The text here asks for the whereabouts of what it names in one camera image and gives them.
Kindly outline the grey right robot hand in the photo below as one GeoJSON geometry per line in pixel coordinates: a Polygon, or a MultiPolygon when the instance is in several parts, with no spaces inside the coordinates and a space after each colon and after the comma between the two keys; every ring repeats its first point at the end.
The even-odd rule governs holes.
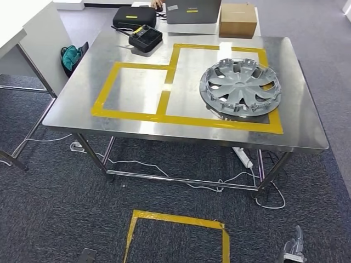
{"type": "Polygon", "coordinates": [[[287,241],[280,256],[280,262],[306,262],[303,253],[303,234],[300,225],[295,227],[295,237],[287,241]]]}

